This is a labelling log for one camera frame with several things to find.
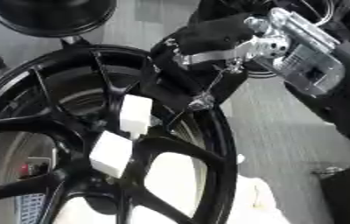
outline tiled floor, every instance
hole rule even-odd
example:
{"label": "tiled floor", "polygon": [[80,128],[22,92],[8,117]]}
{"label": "tiled floor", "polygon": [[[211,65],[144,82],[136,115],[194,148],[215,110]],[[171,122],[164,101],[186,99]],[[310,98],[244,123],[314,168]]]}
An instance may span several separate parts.
{"label": "tiled floor", "polygon": [[[149,49],[183,25],[197,0],[120,0],[94,42]],[[26,37],[0,25],[0,55],[10,66],[59,49],[54,39]],[[245,176],[262,177],[294,224],[329,224],[319,183],[310,172],[330,164],[350,165],[350,142],[321,122],[287,93],[279,79],[249,80],[226,105],[237,142],[245,155]]]}

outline white foam block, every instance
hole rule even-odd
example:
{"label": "white foam block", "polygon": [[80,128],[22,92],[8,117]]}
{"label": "white foam block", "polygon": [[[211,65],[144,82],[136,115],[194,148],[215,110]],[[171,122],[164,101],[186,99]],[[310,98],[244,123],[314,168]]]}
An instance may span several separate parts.
{"label": "white foam block", "polygon": [[132,136],[146,134],[151,126],[152,104],[150,98],[127,94],[120,115],[121,130],[130,132]]}
{"label": "white foam block", "polygon": [[119,179],[131,158],[133,142],[109,131],[104,131],[96,142],[89,160],[92,167]]}

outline black alloy wheel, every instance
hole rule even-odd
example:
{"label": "black alloy wheel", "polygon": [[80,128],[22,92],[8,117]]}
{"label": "black alloy wheel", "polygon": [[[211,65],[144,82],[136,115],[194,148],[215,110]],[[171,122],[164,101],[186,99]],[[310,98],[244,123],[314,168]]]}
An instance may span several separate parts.
{"label": "black alloy wheel", "polygon": [[[90,166],[88,154],[95,140],[118,122],[116,115],[108,113],[115,99],[108,95],[110,86],[116,86],[120,96],[141,95],[138,78],[147,55],[114,45],[72,47],[27,62],[1,77],[0,170],[12,170],[8,165],[17,164],[1,161],[21,160],[24,154],[4,145],[1,139],[8,133],[46,136],[57,149],[58,160],[42,175],[14,182],[11,177],[0,177],[0,200],[45,194],[40,224],[52,223],[62,205],[75,197],[113,202],[117,224],[129,223],[135,206],[148,207],[176,223],[224,224],[235,196],[237,167],[232,133],[220,108],[180,115],[154,101],[152,117],[158,122],[135,141],[122,178],[109,184],[107,177]],[[182,129],[192,134],[182,134]],[[165,152],[198,159],[206,166],[204,189],[192,215],[144,186],[153,161]]]}

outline wheel rim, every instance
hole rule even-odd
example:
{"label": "wheel rim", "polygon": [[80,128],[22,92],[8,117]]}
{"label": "wheel rim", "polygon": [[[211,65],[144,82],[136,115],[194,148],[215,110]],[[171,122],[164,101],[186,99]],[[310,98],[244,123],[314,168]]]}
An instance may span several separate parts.
{"label": "wheel rim", "polygon": [[[111,47],[98,47],[94,50],[101,51],[102,53],[106,52],[105,50],[108,49],[111,49]],[[85,54],[88,54],[88,57],[92,57],[92,47],[77,50],[79,53],[82,51],[84,51]],[[56,56],[56,54],[63,55],[64,52],[53,53],[50,58],[55,60],[53,56]],[[141,60],[144,59],[145,55],[143,52],[137,52],[137,54],[139,54],[138,56],[143,55],[143,57],[140,57],[139,59],[140,63],[137,63],[138,65],[141,65]],[[98,59],[106,61],[105,57],[104,53],[101,57],[96,58],[94,62],[97,62]],[[49,66],[44,66],[45,64],[46,63],[40,63],[41,66],[33,66],[28,63],[26,66],[30,68],[30,70],[28,70],[29,72],[24,71],[26,70],[24,66],[14,70],[24,76],[19,82],[14,82],[14,84],[18,87],[18,85],[21,86],[21,83],[24,83],[24,81],[28,80],[25,83],[27,84],[29,81],[36,80],[40,87],[40,91],[43,94],[46,103],[50,105],[51,110],[39,115],[29,115],[14,119],[0,119],[0,131],[15,130],[41,133],[50,136],[56,143],[63,143],[67,145],[69,149],[73,150],[74,158],[70,159],[70,161],[67,160],[67,163],[62,163],[57,169],[36,178],[30,178],[0,187],[0,199],[20,194],[48,192],[47,195],[50,196],[47,197],[45,202],[47,213],[42,213],[40,223],[49,223],[53,221],[56,213],[60,209],[60,204],[64,203],[66,200],[69,200],[76,195],[88,195],[89,193],[71,191],[71,188],[69,187],[70,185],[77,186],[82,184],[82,182],[84,184],[91,184],[89,181],[92,176],[97,176],[102,179],[101,174],[90,169],[87,158],[84,157],[92,147],[94,138],[92,138],[92,140],[89,139],[91,136],[97,134],[97,129],[93,132],[92,130],[87,131],[86,127],[82,125],[80,117],[76,119],[75,115],[72,115],[67,109],[55,102],[50,95],[51,91],[49,91],[48,86],[46,85],[46,78],[49,76],[46,72],[52,70]],[[104,64],[105,63],[100,64],[99,61],[98,67],[103,67]],[[18,76],[10,79],[9,84],[11,83],[11,80],[15,80],[16,78],[18,78]],[[16,93],[16,90],[13,89],[12,86],[9,86],[8,90],[5,90],[5,88],[0,89],[5,93],[13,93],[13,90]],[[7,98],[8,97],[6,96],[0,95],[0,102]],[[113,195],[114,198],[112,200],[117,201],[117,223],[127,223],[126,221],[129,219],[131,201],[135,205],[143,205],[155,210],[177,223],[223,223],[225,221],[230,208],[231,199],[233,198],[232,196],[235,192],[236,166],[235,151],[231,151],[233,149],[233,144],[231,139],[228,140],[226,137],[226,134],[230,134],[226,133],[229,132],[229,130],[217,128],[222,125],[220,123],[225,122],[222,114],[218,111],[219,110],[216,108],[212,111],[201,112],[193,115],[201,121],[199,124],[201,128],[204,128],[207,132],[211,132],[205,133],[205,137],[210,135],[213,139],[213,141],[208,141],[211,142],[212,145],[207,146],[207,148],[211,148],[211,150],[202,150],[195,145],[183,141],[182,139],[171,135],[171,133],[163,127],[151,128],[150,133],[147,136],[141,138],[135,143],[135,149],[139,150],[133,150],[133,160],[137,162],[128,164],[128,168],[123,175],[123,178],[117,181],[117,188],[111,190],[116,194]],[[211,117],[218,119],[215,120],[216,122],[213,122],[210,120]],[[212,185],[212,187],[208,187],[208,190],[205,190],[201,204],[192,218],[189,218],[174,207],[168,205],[165,201],[162,201],[160,198],[147,191],[144,187],[144,177],[146,171],[151,165],[150,161],[163,152],[175,152],[198,158],[199,160],[204,161],[206,166],[208,166],[209,172],[206,178],[206,185]],[[104,192],[101,193],[101,196],[108,197]]]}

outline wheel spoke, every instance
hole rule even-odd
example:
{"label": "wheel spoke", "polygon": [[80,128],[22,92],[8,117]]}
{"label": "wheel spoke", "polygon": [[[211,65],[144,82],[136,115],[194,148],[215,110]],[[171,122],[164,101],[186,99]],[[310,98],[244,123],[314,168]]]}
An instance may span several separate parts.
{"label": "wheel spoke", "polygon": [[101,77],[101,88],[103,89],[103,97],[104,97],[104,111],[109,111],[109,94],[111,89],[111,80],[107,76],[107,70],[102,63],[102,55],[99,52],[93,52],[94,56],[94,66],[93,69],[96,70]]}
{"label": "wheel spoke", "polygon": [[56,218],[61,204],[65,196],[65,182],[61,182],[54,188],[51,188],[45,197],[45,204],[43,205],[38,224],[51,224]]}
{"label": "wheel spoke", "polygon": [[123,190],[120,190],[118,212],[116,214],[116,224],[129,223],[131,210],[132,210],[131,198],[129,196],[126,196]]}
{"label": "wheel spoke", "polygon": [[66,139],[75,144],[82,144],[79,134],[61,122],[54,121],[49,115],[29,115],[0,119],[0,132],[25,131]]}
{"label": "wheel spoke", "polygon": [[140,188],[132,193],[133,200],[141,206],[148,207],[174,221],[178,224],[196,224],[193,219],[180,212],[175,207],[158,198],[145,188]]}
{"label": "wheel spoke", "polygon": [[224,159],[208,150],[188,143],[176,136],[169,134],[160,127],[150,129],[148,136],[136,144],[138,151],[174,152],[200,159],[211,168],[220,169]]}
{"label": "wheel spoke", "polygon": [[38,80],[38,85],[40,87],[40,91],[43,94],[43,96],[45,97],[45,102],[47,103],[47,105],[50,108],[50,110],[53,113],[59,113],[60,112],[60,108],[58,107],[59,104],[57,103],[56,100],[54,100],[51,97],[50,90],[49,90],[48,86],[46,85],[46,82],[43,79],[43,77],[42,77],[41,73],[39,72],[39,70],[37,68],[32,68],[30,70],[30,73],[34,74],[36,76],[36,79]]}
{"label": "wheel spoke", "polygon": [[45,193],[46,188],[53,183],[51,173],[20,180],[15,183],[0,185],[0,199],[16,197],[30,193]]}

